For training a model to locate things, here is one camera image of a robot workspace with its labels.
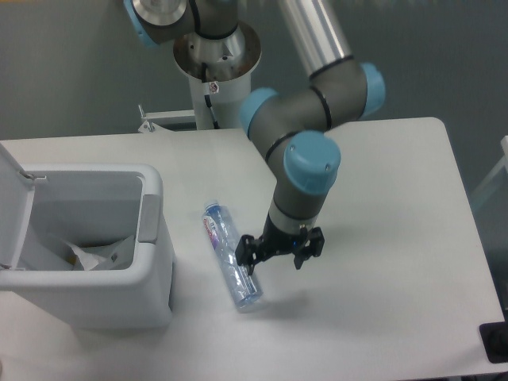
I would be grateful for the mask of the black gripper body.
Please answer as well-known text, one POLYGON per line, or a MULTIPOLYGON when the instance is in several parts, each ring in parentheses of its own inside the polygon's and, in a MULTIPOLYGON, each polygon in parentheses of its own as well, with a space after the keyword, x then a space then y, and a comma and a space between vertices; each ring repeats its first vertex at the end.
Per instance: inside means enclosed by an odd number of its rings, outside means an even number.
POLYGON ((297 222, 296 226, 291 227, 292 232, 288 233, 278 227, 270 215, 267 215, 261 236, 263 236, 268 244, 273 247, 274 256, 289 255, 293 254, 293 243, 298 238, 300 229, 303 227, 308 229, 306 225, 302 225, 297 222))

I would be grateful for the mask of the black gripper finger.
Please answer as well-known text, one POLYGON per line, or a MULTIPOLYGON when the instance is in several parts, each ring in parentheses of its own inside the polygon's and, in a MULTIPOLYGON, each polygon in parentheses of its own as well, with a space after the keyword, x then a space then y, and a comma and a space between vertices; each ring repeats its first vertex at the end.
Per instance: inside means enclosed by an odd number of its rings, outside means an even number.
POLYGON ((274 256, 274 249, 263 236, 242 235, 235 251, 237 264, 245 268, 247 274, 252 276, 255 266, 269 260, 274 256))
POLYGON ((311 257, 319 257, 325 244, 325 238, 320 227, 308 230, 300 229, 298 238, 293 243, 294 266, 297 270, 311 257))

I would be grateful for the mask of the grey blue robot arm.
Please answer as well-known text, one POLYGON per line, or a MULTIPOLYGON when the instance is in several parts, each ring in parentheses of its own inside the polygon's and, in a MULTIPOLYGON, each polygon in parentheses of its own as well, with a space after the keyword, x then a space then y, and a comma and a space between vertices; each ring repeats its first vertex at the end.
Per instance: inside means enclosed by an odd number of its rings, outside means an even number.
POLYGON ((199 129, 242 128, 275 176, 260 237, 244 235, 239 265, 249 271, 273 256, 295 267, 320 256, 325 238, 315 222, 333 186, 340 150, 325 134, 378 110, 386 87, 378 69, 359 63, 327 1, 281 1, 279 8, 310 85, 291 96, 251 88, 260 39, 235 1, 127 1, 141 41, 173 44, 188 78, 199 129))

